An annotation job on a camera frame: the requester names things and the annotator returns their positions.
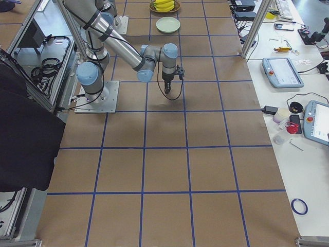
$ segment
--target blue joint cap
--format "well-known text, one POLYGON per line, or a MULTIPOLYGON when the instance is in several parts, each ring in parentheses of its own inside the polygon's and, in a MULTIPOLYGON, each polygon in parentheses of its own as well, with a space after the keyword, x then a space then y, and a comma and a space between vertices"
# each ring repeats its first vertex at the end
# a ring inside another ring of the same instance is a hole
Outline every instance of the blue joint cap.
POLYGON ((107 12, 102 12, 101 15, 108 23, 110 23, 111 25, 113 24, 114 22, 113 15, 107 12))
POLYGON ((177 58, 178 57, 178 48, 175 44, 169 43, 165 44, 162 48, 163 53, 169 58, 177 58))
POLYGON ((148 47, 149 45, 142 45, 141 47, 140 47, 140 54, 143 56, 144 55, 144 52, 145 52, 145 50, 146 50, 146 48, 148 47))
POLYGON ((153 77, 153 71, 150 69, 142 69, 137 72, 137 78, 141 82, 149 82, 153 77))
POLYGON ((77 77, 84 86, 92 85, 98 78, 98 68, 91 62, 84 62, 77 68, 77 77))

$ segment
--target black cloth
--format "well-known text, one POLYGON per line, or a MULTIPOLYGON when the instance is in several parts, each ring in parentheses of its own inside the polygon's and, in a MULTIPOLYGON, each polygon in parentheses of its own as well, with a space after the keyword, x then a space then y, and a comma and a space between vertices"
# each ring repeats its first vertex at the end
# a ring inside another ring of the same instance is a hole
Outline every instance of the black cloth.
POLYGON ((0 63, 0 191, 46 190, 65 123, 27 98, 23 77, 0 63))

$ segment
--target fruit bowl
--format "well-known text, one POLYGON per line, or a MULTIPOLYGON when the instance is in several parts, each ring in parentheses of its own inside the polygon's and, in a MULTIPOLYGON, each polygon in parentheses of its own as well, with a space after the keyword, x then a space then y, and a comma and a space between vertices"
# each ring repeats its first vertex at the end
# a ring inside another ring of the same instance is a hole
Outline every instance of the fruit bowl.
POLYGON ((153 12, 156 12, 156 13, 174 13, 174 12, 177 12, 179 9, 180 9, 180 3, 179 3, 179 1, 178 0, 174 0, 174 5, 175 5, 175 7, 172 9, 172 10, 170 10, 170 11, 168 11, 168 12, 160 12, 160 11, 157 11, 156 9, 155 9, 155 7, 154 7, 154 2, 155 2, 155 0, 152 0, 151 2, 150 2, 150 10, 151 11, 153 11, 153 12))

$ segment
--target tablet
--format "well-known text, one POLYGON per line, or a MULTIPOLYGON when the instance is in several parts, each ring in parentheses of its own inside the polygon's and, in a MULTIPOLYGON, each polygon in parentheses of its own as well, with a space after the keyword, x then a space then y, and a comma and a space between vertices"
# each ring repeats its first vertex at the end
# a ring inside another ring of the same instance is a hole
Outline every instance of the tablet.
POLYGON ((305 109, 303 130, 306 138, 329 146, 329 105, 310 101, 305 109))
POLYGON ((304 87, 290 58, 263 58, 263 68, 274 87, 304 87))

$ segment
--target white plate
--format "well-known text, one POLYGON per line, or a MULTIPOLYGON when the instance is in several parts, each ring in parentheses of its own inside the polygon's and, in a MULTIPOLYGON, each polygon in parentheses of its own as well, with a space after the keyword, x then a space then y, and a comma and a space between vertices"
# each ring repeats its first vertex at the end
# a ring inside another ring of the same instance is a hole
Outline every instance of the white plate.
POLYGON ((172 33, 179 29, 180 22, 173 17, 163 17, 156 22, 156 27, 161 32, 172 33))

